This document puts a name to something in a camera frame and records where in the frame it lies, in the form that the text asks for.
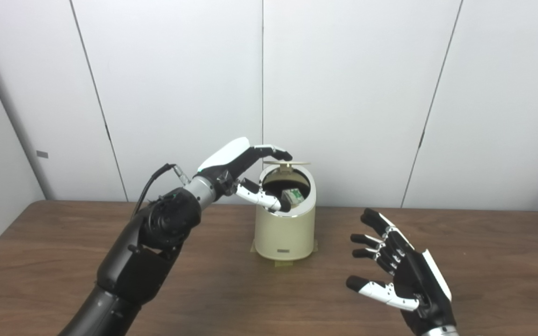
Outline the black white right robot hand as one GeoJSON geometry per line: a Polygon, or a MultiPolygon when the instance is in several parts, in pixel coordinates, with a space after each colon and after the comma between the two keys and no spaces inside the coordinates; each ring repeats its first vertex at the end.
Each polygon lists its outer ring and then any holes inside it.
{"type": "Polygon", "coordinates": [[[399,309],[415,336],[456,336],[451,291],[431,253],[417,251],[394,223],[374,209],[366,208],[360,220],[376,237],[352,234],[353,243],[364,245],[352,255],[374,261],[391,275],[391,282],[349,276],[346,287],[399,309]]]}

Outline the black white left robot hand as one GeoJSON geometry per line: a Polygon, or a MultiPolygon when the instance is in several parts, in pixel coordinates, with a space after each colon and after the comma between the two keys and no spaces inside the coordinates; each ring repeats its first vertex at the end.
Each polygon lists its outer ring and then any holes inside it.
{"type": "Polygon", "coordinates": [[[291,161],[288,151],[275,145],[252,146],[246,137],[239,137],[224,145],[206,159],[197,171],[197,176],[207,179],[215,191],[215,200],[236,194],[244,200],[262,206],[270,212],[289,212],[292,205],[288,200],[263,191],[260,184],[242,178],[257,161],[273,157],[278,161],[291,161]]]}

